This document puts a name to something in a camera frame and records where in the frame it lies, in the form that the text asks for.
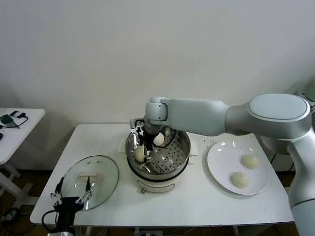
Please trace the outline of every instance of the white table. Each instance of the white table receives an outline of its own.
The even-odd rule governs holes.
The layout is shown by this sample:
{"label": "white table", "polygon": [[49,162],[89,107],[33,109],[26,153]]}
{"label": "white table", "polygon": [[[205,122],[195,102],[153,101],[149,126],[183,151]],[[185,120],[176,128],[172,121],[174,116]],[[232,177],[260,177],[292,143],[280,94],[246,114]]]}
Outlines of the white table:
{"label": "white table", "polygon": [[[74,222],[77,226],[239,226],[293,221],[286,191],[253,134],[238,137],[223,134],[211,138],[189,134],[191,140],[199,143],[199,153],[190,158],[191,165],[182,173],[179,184],[167,193],[140,194],[126,155],[118,152],[120,142],[128,133],[128,124],[77,126],[31,214],[31,221],[41,223],[42,215],[53,209],[50,193],[61,177],[77,161],[90,155],[113,158],[120,179],[105,203],[77,213]],[[238,141],[255,148],[266,164],[269,176],[266,188],[255,196],[240,196],[221,187],[207,170],[207,153],[200,152],[210,139]],[[54,215],[45,218],[48,224],[54,221]]]}
{"label": "white table", "polygon": [[[16,197],[16,201],[12,207],[20,208],[21,205],[35,205],[38,198],[27,195],[32,188],[32,183],[27,183],[23,189],[20,189],[11,182],[14,177],[19,177],[21,174],[12,165],[7,163],[7,161],[11,158],[12,154],[21,145],[29,133],[34,129],[37,123],[42,119],[45,111],[43,109],[0,108],[0,117],[5,114],[9,115],[14,111],[26,113],[26,116],[29,119],[20,126],[20,129],[0,129],[0,133],[3,134],[3,138],[0,140],[0,165],[4,166],[4,168],[11,174],[10,177],[7,178],[2,173],[0,173],[0,184],[2,186],[0,195],[2,195],[5,190],[7,190],[14,197]],[[13,118],[13,120],[18,125],[22,123],[25,118]]]}

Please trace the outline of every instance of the round plate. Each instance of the round plate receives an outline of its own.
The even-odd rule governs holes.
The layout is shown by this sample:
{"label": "round plate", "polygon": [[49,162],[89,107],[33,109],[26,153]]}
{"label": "round plate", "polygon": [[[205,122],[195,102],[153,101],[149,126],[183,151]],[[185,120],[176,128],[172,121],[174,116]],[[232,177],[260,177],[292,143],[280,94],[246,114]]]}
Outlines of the round plate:
{"label": "round plate", "polygon": [[90,177],[92,196],[83,210],[92,209],[109,199],[118,183],[118,167],[107,156],[86,157],[72,166],[64,175],[61,195],[82,197],[88,177]]}
{"label": "round plate", "polygon": [[[261,160],[255,169],[245,167],[242,157],[246,154],[253,154],[259,158],[252,147],[237,142],[220,142],[208,153],[208,167],[213,177],[224,188],[241,195],[254,195],[265,188],[268,176]],[[236,172],[244,172],[249,176],[249,186],[238,188],[232,183],[231,176]]]}

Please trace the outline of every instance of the white wall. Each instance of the white wall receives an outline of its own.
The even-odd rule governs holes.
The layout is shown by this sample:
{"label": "white wall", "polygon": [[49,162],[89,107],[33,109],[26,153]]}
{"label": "white wall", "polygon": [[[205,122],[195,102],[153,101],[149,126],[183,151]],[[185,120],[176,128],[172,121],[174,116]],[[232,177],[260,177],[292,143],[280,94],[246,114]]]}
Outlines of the white wall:
{"label": "white wall", "polygon": [[304,0],[0,1],[0,106],[47,111],[12,160],[52,169],[77,124],[141,117],[150,96],[234,105],[300,86],[315,72],[314,8]]}

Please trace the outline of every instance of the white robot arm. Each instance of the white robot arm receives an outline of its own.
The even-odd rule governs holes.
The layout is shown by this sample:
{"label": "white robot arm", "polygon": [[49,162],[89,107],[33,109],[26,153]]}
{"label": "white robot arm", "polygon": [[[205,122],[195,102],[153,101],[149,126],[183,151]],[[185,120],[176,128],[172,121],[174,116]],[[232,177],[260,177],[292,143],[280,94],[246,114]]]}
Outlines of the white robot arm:
{"label": "white robot arm", "polygon": [[265,94],[230,107],[221,101],[153,97],[146,105],[144,128],[154,136],[163,125],[206,136],[254,133],[269,149],[291,154],[296,169],[291,211],[300,235],[315,235],[315,133],[303,98]]}

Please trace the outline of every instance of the steamed bun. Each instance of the steamed bun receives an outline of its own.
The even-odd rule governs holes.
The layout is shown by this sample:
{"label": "steamed bun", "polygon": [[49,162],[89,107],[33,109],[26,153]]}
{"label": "steamed bun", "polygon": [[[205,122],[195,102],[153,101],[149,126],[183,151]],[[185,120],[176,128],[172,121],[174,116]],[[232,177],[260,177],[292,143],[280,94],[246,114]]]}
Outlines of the steamed bun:
{"label": "steamed bun", "polygon": [[250,169],[255,169],[259,165],[258,157],[253,155],[253,154],[247,154],[247,155],[243,156],[242,162],[243,162],[244,166],[246,166],[247,168],[250,168]]}
{"label": "steamed bun", "polygon": [[136,150],[134,151],[134,158],[138,162],[144,162],[144,146],[138,146]]}
{"label": "steamed bun", "polygon": [[243,172],[236,172],[231,176],[233,184],[238,188],[246,188],[250,184],[250,178]]}
{"label": "steamed bun", "polygon": [[162,133],[159,133],[153,140],[153,143],[156,146],[161,146],[164,142],[164,135]]}

